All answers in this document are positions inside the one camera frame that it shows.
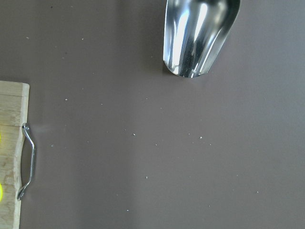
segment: metal handle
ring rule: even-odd
[[[30,178],[29,178],[29,181],[19,189],[18,195],[17,195],[18,200],[22,199],[22,197],[24,196],[24,193],[25,193],[25,189],[30,184],[30,182],[32,181],[33,176],[34,176],[35,145],[30,136],[30,127],[29,127],[28,123],[22,124],[22,132],[26,136],[27,140],[30,142],[30,144],[32,146],[32,156],[31,156],[31,160],[30,160],[30,166],[31,166],[30,167]]]

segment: wooden board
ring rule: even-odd
[[[21,201],[20,160],[24,141],[21,125],[27,122],[29,85],[0,81],[0,229],[18,229]]]

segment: cutting board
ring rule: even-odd
[[[18,229],[21,201],[20,161],[24,141],[21,126],[27,122],[30,86],[0,81],[0,229]]]

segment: yellow circle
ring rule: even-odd
[[[2,191],[2,185],[1,185],[1,183],[0,183],[0,202],[1,202],[1,200],[2,200],[2,196],[3,196],[3,191]]]

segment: metal scoop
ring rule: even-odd
[[[179,76],[207,73],[239,11],[240,0],[167,0],[163,60]]]

